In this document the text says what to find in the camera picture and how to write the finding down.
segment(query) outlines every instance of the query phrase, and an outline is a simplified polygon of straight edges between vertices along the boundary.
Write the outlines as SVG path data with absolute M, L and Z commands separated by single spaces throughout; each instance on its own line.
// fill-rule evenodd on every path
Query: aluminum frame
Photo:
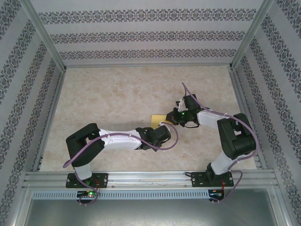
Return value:
M 187 191 L 199 192 L 220 187 L 192 187 L 190 177 L 185 175 L 190 171 L 131 171 L 131 172 L 106 172 L 108 176 L 107 188 L 101 192 L 135 192 L 135 191 Z M 35 192 L 54 191 L 55 199 L 60 199 L 60 194 L 66 191 L 86 190 L 66 188 L 67 175 L 71 172 L 27 172 L 21 188 L 21 195 L 16 205 L 11 225 L 23 226 L 26 223 L 28 211 Z M 279 184 L 272 169 L 243 170 L 244 176 L 237 189 L 265 188 L 268 190 L 270 202 L 279 226 L 291 225 L 286 206 L 283 201 Z M 240 174 L 233 173 L 233 181 L 237 182 Z

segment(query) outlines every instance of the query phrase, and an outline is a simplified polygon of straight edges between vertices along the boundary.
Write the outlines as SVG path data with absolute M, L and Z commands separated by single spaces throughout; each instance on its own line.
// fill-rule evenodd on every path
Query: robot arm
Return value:
M 234 119 L 204 110 L 191 96 L 184 96 L 176 104 L 178 107 L 167 114 L 167 121 L 174 125 L 180 124 L 182 127 L 187 127 L 189 122 L 193 122 L 195 127 L 207 125 L 219 131 L 222 152 L 207 167 L 206 173 L 209 180 L 212 180 L 216 175 L 228 172 L 228 167 L 232 163 L 255 150 L 255 141 L 250 131 Z M 250 126 L 243 113 L 236 114 L 234 117 Z
M 75 132 L 66 139 L 69 156 L 72 159 L 86 144 L 87 139 L 93 140 L 102 135 L 110 133 L 125 133 L 134 135 L 147 141 L 149 144 L 160 148 L 163 143 L 171 138 L 169 128 L 166 125 L 161 125 L 156 129 L 153 128 L 136 128 L 131 131 L 108 131 L 99 129 L 96 123 L 91 123 Z M 102 151 L 111 150 L 117 148 L 128 148 L 132 150 L 150 149 L 148 145 L 142 143 L 139 139 L 131 136 L 108 136 L 93 142 L 87 149 L 78 156 L 78 158 L 72 163 L 78 177 L 81 180 L 85 180 L 92 177 L 92 171 L 90 162 Z

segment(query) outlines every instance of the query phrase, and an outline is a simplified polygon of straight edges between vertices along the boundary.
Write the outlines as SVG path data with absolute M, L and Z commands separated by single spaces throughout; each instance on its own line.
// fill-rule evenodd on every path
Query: beige floor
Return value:
M 205 106 L 239 112 L 225 66 L 68 69 L 40 170 L 71 171 L 71 166 L 62 168 L 69 159 L 65 139 L 89 123 L 117 131 L 150 126 L 152 114 L 167 114 L 183 97 L 182 81 Z M 91 162 L 92 170 L 205 170 L 222 150 L 217 130 L 177 129 L 180 140 L 171 150 L 103 151 Z M 172 132 L 164 147 L 174 139 Z M 252 158 L 235 168 L 256 166 Z

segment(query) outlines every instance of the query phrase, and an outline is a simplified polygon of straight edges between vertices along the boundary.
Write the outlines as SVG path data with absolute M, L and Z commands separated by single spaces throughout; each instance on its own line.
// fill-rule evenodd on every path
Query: patterned wallpaper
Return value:
M 33 0 L 64 63 L 230 63 L 262 0 Z
M 0 0 L 0 226 L 32 170 L 62 76 L 16 0 Z
M 293 225 L 301 225 L 300 3 L 276 0 L 237 74 L 260 138 L 275 169 Z

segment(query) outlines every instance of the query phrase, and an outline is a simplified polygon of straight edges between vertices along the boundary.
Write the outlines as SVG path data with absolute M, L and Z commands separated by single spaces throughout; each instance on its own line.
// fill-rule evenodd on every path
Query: metal base plate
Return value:
M 88 184 L 93 188 L 97 187 L 97 183 L 99 182 L 100 188 L 107 188 L 108 184 L 108 174 L 107 173 L 92 173 L 91 182 Z M 86 188 L 82 185 L 75 177 L 74 173 L 69 173 L 66 182 L 66 188 Z
M 212 181 L 212 183 L 209 183 L 205 172 L 192 172 L 190 174 L 192 187 L 222 187 L 222 182 L 225 183 L 225 187 L 234 186 L 231 172 L 218 176 L 218 178 Z

